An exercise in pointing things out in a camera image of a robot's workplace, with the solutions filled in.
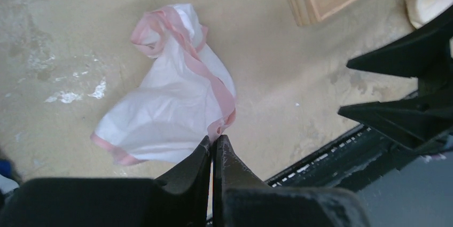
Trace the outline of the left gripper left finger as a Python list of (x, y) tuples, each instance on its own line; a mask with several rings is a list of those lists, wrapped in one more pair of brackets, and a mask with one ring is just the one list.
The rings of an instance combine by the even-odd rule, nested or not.
[(151, 178), (37, 178), (1, 209), (1, 226), (205, 226), (210, 141)]

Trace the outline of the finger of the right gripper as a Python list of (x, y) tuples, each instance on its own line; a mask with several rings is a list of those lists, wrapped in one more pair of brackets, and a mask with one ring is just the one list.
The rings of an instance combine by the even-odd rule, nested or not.
[(342, 106), (338, 114), (409, 150), (440, 148), (452, 132), (452, 91), (388, 102)]
[(452, 7), (435, 19), (380, 49), (349, 60), (347, 68), (399, 77), (419, 77), (450, 55)]

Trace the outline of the white underwear pink trim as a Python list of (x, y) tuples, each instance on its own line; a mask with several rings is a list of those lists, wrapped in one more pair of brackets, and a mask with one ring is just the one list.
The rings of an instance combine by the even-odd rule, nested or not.
[(130, 40), (154, 63), (91, 135), (116, 163), (179, 163), (234, 122), (235, 85), (207, 44), (207, 33), (191, 4), (144, 13)]

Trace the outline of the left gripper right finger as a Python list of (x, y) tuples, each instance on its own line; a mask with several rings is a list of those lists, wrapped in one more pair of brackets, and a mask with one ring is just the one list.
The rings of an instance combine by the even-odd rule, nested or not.
[(271, 187), (240, 160), (226, 135), (212, 151), (213, 226), (370, 226), (348, 190)]

